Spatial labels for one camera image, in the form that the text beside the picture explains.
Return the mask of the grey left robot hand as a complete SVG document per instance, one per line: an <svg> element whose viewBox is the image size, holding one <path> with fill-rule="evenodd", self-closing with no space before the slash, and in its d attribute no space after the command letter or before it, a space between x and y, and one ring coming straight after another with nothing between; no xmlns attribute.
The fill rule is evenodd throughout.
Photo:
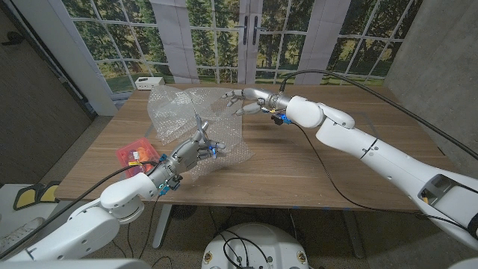
<svg viewBox="0 0 478 269"><path fill-rule="evenodd" d="M176 190L182 180L182 173L192 170L201 160L216 158L218 150L225 148L223 143L209 140L205 131L197 130L158 164L148 177L159 191Z"/></svg>

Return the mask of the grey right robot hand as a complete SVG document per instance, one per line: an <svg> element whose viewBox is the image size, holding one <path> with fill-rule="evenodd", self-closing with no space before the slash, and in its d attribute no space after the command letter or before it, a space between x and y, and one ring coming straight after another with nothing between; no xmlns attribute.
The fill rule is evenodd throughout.
<svg viewBox="0 0 478 269"><path fill-rule="evenodd" d="M252 100L252 103L243 106L235 112L237 116L245 114L257 114L264 108L268 111L284 110L287 108L291 97L283 94L275 94L265 89L258 88L244 88L242 90L231 90L221 96L222 99L227 99L229 102L227 107L232 106L239 100Z"/></svg>

